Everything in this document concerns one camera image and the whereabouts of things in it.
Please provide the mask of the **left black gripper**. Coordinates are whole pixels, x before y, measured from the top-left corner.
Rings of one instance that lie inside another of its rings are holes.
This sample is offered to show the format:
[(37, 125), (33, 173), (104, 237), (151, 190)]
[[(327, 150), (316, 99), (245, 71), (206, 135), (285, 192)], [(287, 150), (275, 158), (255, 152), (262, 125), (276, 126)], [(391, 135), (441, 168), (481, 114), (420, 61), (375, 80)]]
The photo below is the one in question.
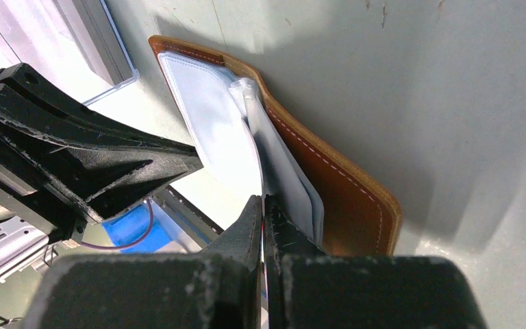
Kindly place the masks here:
[(0, 206), (53, 241), (81, 243), (86, 222), (123, 215), (202, 166), (194, 147), (90, 110), (27, 63), (0, 69)]

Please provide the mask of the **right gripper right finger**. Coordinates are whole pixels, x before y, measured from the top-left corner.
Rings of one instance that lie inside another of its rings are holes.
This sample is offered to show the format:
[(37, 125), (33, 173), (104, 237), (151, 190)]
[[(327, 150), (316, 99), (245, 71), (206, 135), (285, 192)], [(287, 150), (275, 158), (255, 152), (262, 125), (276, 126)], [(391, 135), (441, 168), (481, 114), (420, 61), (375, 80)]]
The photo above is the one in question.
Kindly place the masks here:
[(466, 276), (437, 256), (330, 256), (263, 199), (271, 328), (485, 328)]

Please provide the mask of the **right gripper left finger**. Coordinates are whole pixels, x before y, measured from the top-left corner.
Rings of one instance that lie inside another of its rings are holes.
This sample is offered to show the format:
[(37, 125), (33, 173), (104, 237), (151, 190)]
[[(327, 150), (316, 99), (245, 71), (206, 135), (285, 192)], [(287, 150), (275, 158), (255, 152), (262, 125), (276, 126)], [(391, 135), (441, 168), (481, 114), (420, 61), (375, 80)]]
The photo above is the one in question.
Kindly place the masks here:
[(76, 254), (45, 274), (23, 328), (259, 328), (262, 200), (191, 254)]

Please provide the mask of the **brown leather card holder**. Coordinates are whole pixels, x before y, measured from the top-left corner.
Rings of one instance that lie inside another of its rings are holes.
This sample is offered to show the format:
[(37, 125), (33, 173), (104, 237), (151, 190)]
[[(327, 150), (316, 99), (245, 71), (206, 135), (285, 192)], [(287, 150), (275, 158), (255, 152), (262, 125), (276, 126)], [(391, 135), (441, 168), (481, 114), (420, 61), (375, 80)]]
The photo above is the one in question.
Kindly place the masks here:
[(149, 46), (203, 166), (235, 193), (275, 196), (289, 223), (337, 256), (391, 255), (395, 197), (297, 121), (250, 64), (166, 36)]

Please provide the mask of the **clear plastic card box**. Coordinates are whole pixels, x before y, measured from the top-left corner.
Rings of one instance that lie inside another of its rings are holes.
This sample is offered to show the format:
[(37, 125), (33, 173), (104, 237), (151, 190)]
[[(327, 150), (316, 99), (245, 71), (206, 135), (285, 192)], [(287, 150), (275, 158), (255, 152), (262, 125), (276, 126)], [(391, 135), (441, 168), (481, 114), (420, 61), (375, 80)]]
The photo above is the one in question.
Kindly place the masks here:
[(39, 1), (47, 21), (40, 72), (89, 106), (135, 82), (139, 72), (104, 1)]

